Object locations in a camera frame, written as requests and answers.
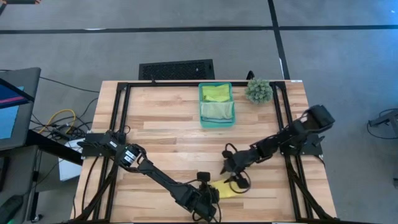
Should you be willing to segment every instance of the yellow object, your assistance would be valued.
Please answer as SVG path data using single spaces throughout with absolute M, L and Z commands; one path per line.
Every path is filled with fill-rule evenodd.
M 203 100 L 214 102 L 229 101 L 229 85 L 224 84 L 220 86 L 203 86 L 201 88 Z
M 229 198 L 239 195 L 231 190 L 229 183 L 224 183 L 224 181 L 226 181 L 226 179 L 210 183 L 212 187 L 218 190 L 220 198 Z M 235 181 L 232 181 L 231 186 L 233 189 L 239 189 Z
M 63 112 L 66 112 L 66 111 L 70 111 L 70 112 L 73 114 L 72 125 L 67 129 L 67 132 L 69 132 L 70 129 L 72 128 L 73 124 L 75 124 L 75 121 L 76 121 L 76 114 L 75 114 L 75 112 L 74 112 L 73 110 L 71 110 L 71 109 L 64 109 L 64 110 L 60 110 L 60 111 L 56 112 L 55 114 L 53 114 L 53 115 L 51 116 L 51 118 L 49 119 L 49 121 L 47 122 L 47 124 L 39 131 L 39 134 L 41 134 L 41 133 L 44 131 L 44 129 L 45 129 L 49 124 L 51 124 L 51 121 L 56 117 L 56 115 L 58 115 L 58 114 L 60 114 L 60 113 L 63 113 Z

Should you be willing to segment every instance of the gray concrete floor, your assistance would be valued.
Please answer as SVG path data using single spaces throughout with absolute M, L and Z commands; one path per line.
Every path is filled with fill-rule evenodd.
M 398 24 L 393 0 L 274 2 L 280 26 Z M 43 0 L 9 5 L 0 16 L 0 30 L 271 24 L 267 1 L 261 0 Z M 398 31 L 300 30 L 281 36 L 291 79 L 303 80 L 310 104 L 326 105 L 336 119 L 323 148 L 338 216 L 394 223 L 398 143 L 371 137 L 366 122 L 398 105 Z M 43 77 L 92 90 L 103 80 L 136 80 L 140 63 L 203 58 L 213 59 L 219 79 L 242 79 L 248 70 L 259 78 L 282 79 L 273 31 L 0 35 L 0 69 L 41 67 Z M 34 114 L 42 122 L 64 108 L 81 114 L 97 97 L 45 80 L 37 96 Z M 83 119 L 91 121 L 94 110 L 95 104 Z M 381 128 L 374 132 L 392 135 L 389 127 Z M 51 167 L 55 160 L 45 162 Z M 76 184 L 71 180 L 40 195 L 41 223 L 69 218 Z

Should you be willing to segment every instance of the yellow sponge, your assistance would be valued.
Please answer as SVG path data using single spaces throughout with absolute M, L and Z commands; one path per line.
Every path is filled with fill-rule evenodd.
M 226 179 L 210 183 L 212 187 L 218 190 L 220 198 L 229 198 L 239 195 L 231 190 L 229 183 L 224 183 L 224 181 L 226 181 Z M 231 186 L 233 189 L 239 189 L 235 181 L 232 181 Z

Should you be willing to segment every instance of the wooden tabletop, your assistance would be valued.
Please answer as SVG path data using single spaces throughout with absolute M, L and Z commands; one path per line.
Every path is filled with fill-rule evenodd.
M 103 133 L 109 128 L 116 85 L 116 81 L 102 84 L 93 123 L 95 133 Z M 308 108 L 304 85 L 290 81 L 286 81 L 286 85 L 295 119 Z M 195 179 L 198 171 L 210 172 L 212 181 L 226 178 L 227 174 L 220 175 L 223 166 L 221 152 L 226 143 L 245 150 L 249 144 L 279 130 L 273 101 L 254 105 L 245 98 L 244 87 L 237 86 L 233 87 L 233 97 L 236 124 L 232 128 L 202 129 L 197 87 L 133 87 L 126 120 L 131 127 L 127 142 L 144 147 L 154 165 L 176 181 Z M 283 105 L 280 93 L 279 100 Z M 119 116 L 122 105 L 119 105 Z M 302 160 L 309 191 L 327 213 L 335 216 L 323 164 L 314 156 L 302 156 Z M 83 164 L 75 197 L 77 214 L 81 213 L 83 189 L 93 161 L 94 158 L 88 158 Z M 101 165 L 102 159 L 98 159 L 88 185 L 85 206 L 97 190 Z M 246 194 L 220 200 L 222 221 L 294 221 L 284 158 L 275 153 L 272 159 L 254 164 L 247 172 L 252 180 L 252 189 Z M 298 197 L 302 215 L 305 215 L 300 192 Z M 104 215 L 107 198 L 105 193 L 100 217 Z M 191 214 L 177 205 L 159 184 L 147 176 L 127 173 L 122 169 L 118 172 L 113 203 L 112 222 L 192 221 Z

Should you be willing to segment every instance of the teal container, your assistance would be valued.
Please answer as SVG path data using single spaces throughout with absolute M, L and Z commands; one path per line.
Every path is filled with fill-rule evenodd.
M 200 115 L 200 124 L 203 128 L 229 128 L 235 124 L 235 104 L 232 107 L 232 122 L 230 123 L 215 123 L 210 121 L 204 121 L 201 118 L 201 106 L 200 104 L 203 102 L 203 93 L 202 87 L 203 86 L 220 86 L 228 84 L 229 85 L 229 101 L 233 102 L 233 95 L 232 95 L 232 84 L 230 82 L 218 82 L 218 83 L 199 83 L 199 115 Z

